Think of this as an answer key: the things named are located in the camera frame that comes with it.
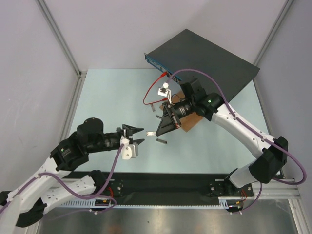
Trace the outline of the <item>silver transceiver plug module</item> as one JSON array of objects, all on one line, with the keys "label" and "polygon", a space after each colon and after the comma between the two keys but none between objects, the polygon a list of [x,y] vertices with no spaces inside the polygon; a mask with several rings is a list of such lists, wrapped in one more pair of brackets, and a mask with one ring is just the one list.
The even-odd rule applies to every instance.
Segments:
[{"label": "silver transceiver plug module", "polygon": [[146,136],[155,136],[156,132],[152,132],[152,131],[147,131],[146,132]]}]

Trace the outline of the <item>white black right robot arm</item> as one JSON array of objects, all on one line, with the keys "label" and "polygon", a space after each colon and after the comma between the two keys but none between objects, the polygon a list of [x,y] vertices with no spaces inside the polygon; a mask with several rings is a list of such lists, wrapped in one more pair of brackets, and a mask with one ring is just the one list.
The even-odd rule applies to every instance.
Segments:
[{"label": "white black right robot arm", "polygon": [[275,178],[288,160],[288,141],[275,138],[251,125],[239,113],[226,104],[218,93],[207,93],[195,78],[181,85],[184,98],[173,103],[169,84],[159,88],[160,95],[167,95],[162,104],[162,118],[156,136],[164,135],[182,126],[182,118],[193,113],[221,127],[240,142],[254,157],[247,165],[234,169],[225,178],[224,189],[235,196],[247,184],[261,182],[268,184]]}]

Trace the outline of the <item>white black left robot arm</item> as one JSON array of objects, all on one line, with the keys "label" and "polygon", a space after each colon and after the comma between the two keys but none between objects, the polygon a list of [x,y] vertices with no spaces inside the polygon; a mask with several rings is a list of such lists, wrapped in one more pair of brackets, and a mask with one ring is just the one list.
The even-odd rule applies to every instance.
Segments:
[{"label": "white black left robot arm", "polygon": [[91,200],[102,197],[113,208],[117,202],[108,176],[100,170],[66,185],[62,179],[80,165],[88,162],[91,153],[116,150],[117,159],[129,160],[138,156],[138,146],[144,140],[133,139],[143,128],[123,124],[115,132],[105,133],[99,118],[89,118],[50,153],[43,165],[21,186],[0,194],[0,232],[10,234],[15,227],[28,227],[38,222],[55,207],[73,199]]}]

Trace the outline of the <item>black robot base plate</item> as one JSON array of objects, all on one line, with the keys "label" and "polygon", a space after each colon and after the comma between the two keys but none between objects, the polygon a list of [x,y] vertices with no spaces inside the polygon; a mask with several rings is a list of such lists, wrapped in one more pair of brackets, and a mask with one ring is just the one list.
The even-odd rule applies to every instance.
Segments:
[{"label": "black robot base plate", "polygon": [[169,174],[115,172],[103,195],[123,204],[207,204],[213,197],[246,199],[254,195],[251,184],[235,193],[224,185],[226,174]]}]

